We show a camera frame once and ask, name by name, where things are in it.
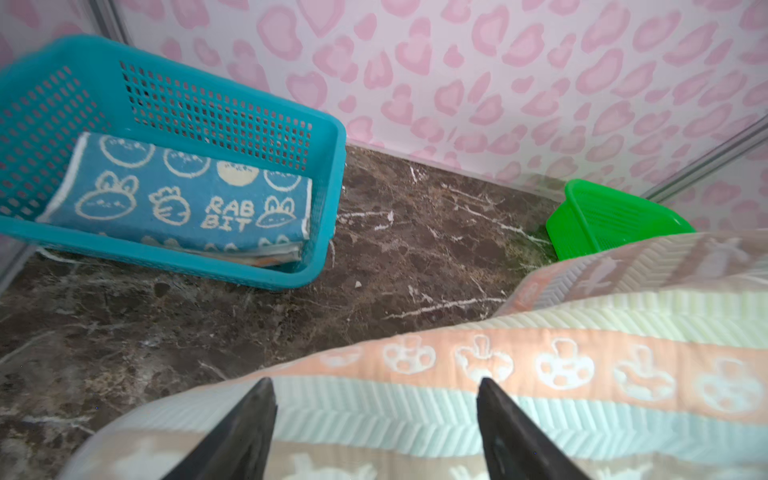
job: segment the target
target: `brown marble surface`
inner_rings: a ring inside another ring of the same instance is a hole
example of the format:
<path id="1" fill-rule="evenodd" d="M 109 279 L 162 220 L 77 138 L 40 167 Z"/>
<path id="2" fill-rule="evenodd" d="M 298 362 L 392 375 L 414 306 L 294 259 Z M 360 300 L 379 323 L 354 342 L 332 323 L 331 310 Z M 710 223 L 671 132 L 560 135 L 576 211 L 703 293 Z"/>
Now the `brown marble surface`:
<path id="1" fill-rule="evenodd" d="M 34 255 L 0 297 L 0 478 L 51 478 L 161 396 L 483 319 L 554 258 L 535 241 L 549 200 L 354 147 L 344 186 L 326 268 L 298 290 Z"/>

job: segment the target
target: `basket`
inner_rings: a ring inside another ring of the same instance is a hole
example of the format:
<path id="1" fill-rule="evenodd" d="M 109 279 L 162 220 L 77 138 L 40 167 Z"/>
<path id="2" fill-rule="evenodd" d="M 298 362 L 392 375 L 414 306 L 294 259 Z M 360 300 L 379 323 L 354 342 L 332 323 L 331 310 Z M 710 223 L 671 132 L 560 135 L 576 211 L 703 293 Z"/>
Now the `basket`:
<path id="1" fill-rule="evenodd" d="M 560 260 L 695 231 L 666 207 L 586 180 L 565 185 L 565 202 L 547 220 Z"/>
<path id="2" fill-rule="evenodd" d="M 82 131 L 312 178 L 302 260 L 256 268 L 34 222 Z M 328 114 L 104 38 L 64 38 L 0 73 L 0 233 L 270 290 L 303 286 L 326 261 L 345 140 Z"/>

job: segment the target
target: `folded towel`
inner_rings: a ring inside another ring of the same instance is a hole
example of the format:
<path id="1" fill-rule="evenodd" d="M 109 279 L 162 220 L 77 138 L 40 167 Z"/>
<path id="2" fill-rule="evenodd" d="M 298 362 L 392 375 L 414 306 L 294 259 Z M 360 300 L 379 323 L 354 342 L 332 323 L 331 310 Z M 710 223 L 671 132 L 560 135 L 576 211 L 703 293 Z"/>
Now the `folded towel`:
<path id="1" fill-rule="evenodd" d="M 295 253 L 309 238 L 312 179 L 83 133 L 38 222 L 249 257 Z"/>

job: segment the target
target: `blue plastic basket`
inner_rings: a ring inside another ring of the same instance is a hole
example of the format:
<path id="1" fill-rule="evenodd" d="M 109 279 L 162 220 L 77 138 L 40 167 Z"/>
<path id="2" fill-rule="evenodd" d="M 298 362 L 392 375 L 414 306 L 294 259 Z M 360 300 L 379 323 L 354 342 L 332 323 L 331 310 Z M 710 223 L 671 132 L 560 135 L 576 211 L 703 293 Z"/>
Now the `blue plastic basket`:
<path id="1" fill-rule="evenodd" d="M 311 177 L 302 260 L 256 268 L 35 223 L 82 131 Z M 295 288 L 325 265 L 345 140 L 328 114 L 103 38 L 64 38 L 0 72 L 0 233 L 227 282 Z"/>

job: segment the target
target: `wall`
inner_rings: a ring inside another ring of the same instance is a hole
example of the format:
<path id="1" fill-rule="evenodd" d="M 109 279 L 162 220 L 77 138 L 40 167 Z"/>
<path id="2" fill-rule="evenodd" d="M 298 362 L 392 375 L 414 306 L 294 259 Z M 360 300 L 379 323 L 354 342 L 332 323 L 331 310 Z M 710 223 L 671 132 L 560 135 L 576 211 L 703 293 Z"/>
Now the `wall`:
<path id="1" fill-rule="evenodd" d="M 56 38 L 93 31 L 78 0 L 0 0 L 0 68 Z"/>
<path id="2" fill-rule="evenodd" d="M 768 142 L 665 205 L 699 231 L 768 228 Z"/>
<path id="3" fill-rule="evenodd" d="M 139 48 L 548 196 L 575 177 L 642 194 L 768 102 L 763 0 L 120 2 Z"/>

